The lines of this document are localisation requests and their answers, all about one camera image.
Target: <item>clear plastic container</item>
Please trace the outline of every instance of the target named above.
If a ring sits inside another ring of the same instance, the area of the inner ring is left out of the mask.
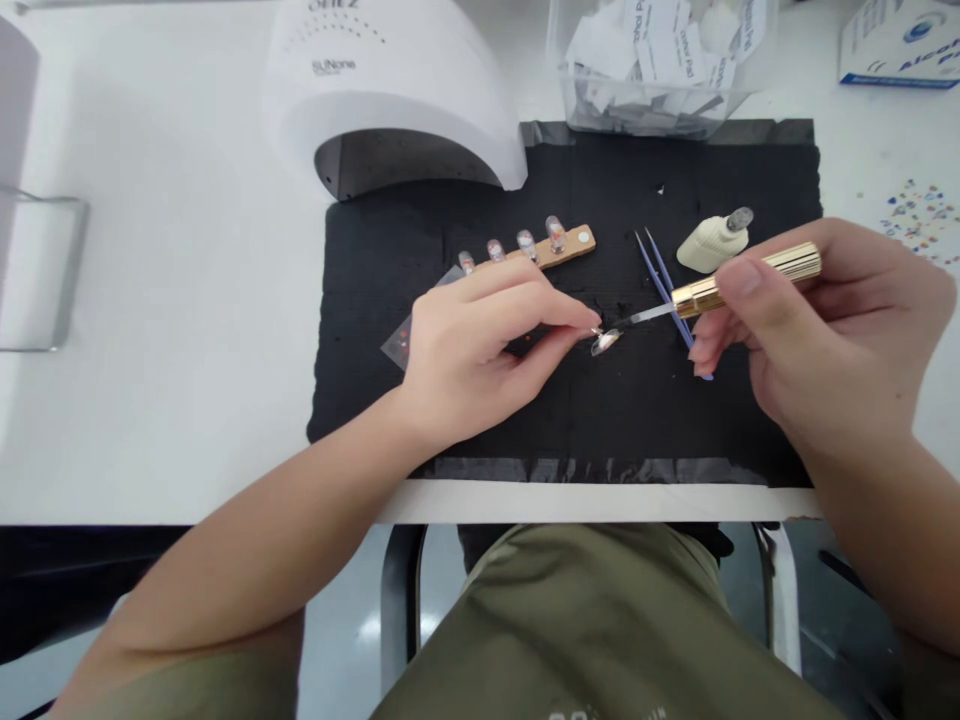
[[[703,140],[710,137],[752,93],[764,90],[776,55],[778,0],[766,3],[766,29],[753,53],[736,67],[728,90],[657,85],[584,76],[569,67],[566,54],[577,25],[593,15],[604,0],[550,0],[547,59],[557,69],[567,124],[574,130]],[[693,21],[699,22],[706,0],[693,0]],[[585,98],[616,97],[605,110]]]

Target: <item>tweezers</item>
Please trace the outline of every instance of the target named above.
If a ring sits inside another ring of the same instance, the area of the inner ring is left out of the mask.
[[[660,293],[660,299],[665,303],[673,302],[673,296],[670,294],[673,292],[673,280],[670,279],[670,273],[667,272],[667,266],[663,263],[663,258],[660,256],[660,250],[657,248],[657,242],[653,239],[653,235],[650,234],[650,231],[644,227],[644,232],[647,233],[647,237],[650,238],[650,247],[653,248],[653,254],[657,258],[657,265],[660,267],[660,274],[657,274],[656,269],[653,267],[653,263],[650,262],[650,256],[647,254],[647,249],[643,247],[643,240],[640,239],[640,233],[636,230],[633,231],[633,234],[637,236],[637,244],[640,246],[640,252],[643,255],[643,261],[647,264],[647,270],[650,272],[650,277],[653,279],[653,284],[657,286],[657,292]],[[690,327],[687,325],[687,321],[680,318],[677,313],[670,313],[673,317],[673,324],[677,326],[677,330],[680,331],[683,341],[687,344],[687,350],[693,347],[693,334],[690,332]],[[704,380],[713,380],[713,375],[704,375]]]

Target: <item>alcohol prep pad box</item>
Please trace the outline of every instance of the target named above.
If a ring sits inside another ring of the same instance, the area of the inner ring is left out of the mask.
[[[841,35],[840,82],[960,83],[960,0],[868,0]]]

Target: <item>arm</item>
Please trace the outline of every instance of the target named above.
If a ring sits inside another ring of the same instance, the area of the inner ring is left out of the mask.
[[[801,294],[758,259],[807,240],[823,273]],[[717,284],[728,307],[698,322],[695,371],[747,344],[757,399],[803,458],[857,572],[894,622],[960,655],[960,484],[912,429],[953,314],[952,278],[899,242],[821,220],[751,248]]]
[[[507,342],[557,326],[523,360]],[[414,305],[403,385],[184,535],[117,610],[54,707],[65,717],[149,672],[257,643],[299,657],[304,605],[418,465],[530,402],[599,317],[526,258]]]

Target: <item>uv nail lamp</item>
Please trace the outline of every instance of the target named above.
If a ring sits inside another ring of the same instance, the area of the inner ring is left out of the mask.
[[[506,83],[452,0],[283,0],[263,97],[285,161],[337,200],[409,180],[527,179]]]

